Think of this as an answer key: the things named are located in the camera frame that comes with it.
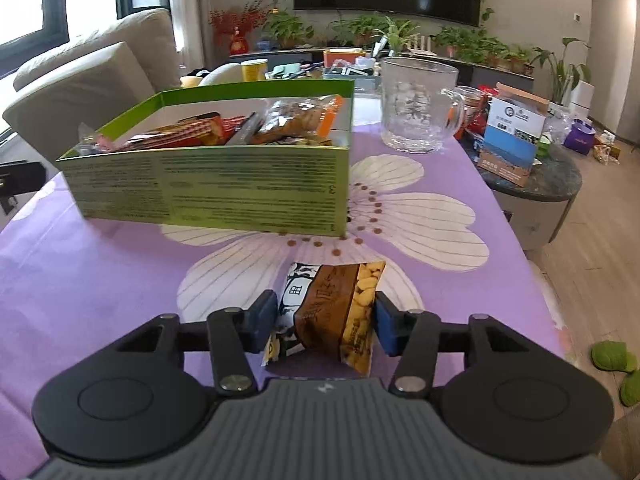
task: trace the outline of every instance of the red decorative plant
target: red decorative plant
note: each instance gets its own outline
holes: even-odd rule
[[[244,6],[242,12],[212,10],[209,23],[215,28],[215,40],[222,44],[223,36],[233,36],[238,31],[241,37],[264,25],[270,12],[266,0],[254,0]]]

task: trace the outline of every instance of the beige sofa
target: beige sofa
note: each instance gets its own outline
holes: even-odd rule
[[[156,92],[179,88],[171,18],[144,10],[22,65],[2,117],[47,160]]]

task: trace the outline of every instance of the glass pitcher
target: glass pitcher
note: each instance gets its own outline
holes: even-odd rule
[[[431,153],[462,125],[458,70],[449,65],[389,57],[382,60],[382,140],[403,152]]]

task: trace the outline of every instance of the yellow cup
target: yellow cup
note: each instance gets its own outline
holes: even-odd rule
[[[265,81],[267,78],[267,60],[266,59],[251,59],[249,61],[243,61],[242,66],[242,80],[247,81]]]

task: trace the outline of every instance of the black circular pad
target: black circular pad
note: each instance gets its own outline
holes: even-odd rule
[[[89,462],[130,462],[194,435],[207,410],[200,383],[153,354],[88,359],[53,378],[33,421],[57,452]]]
[[[151,387],[134,379],[98,381],[78,397],[80,409],[101,420],[127,420],[144,412],[154,400]]]
[[[556,463],[595,452],[613,420],[593,378],[539,353],[495,352],[444,386],[444,423],[492,456]]]

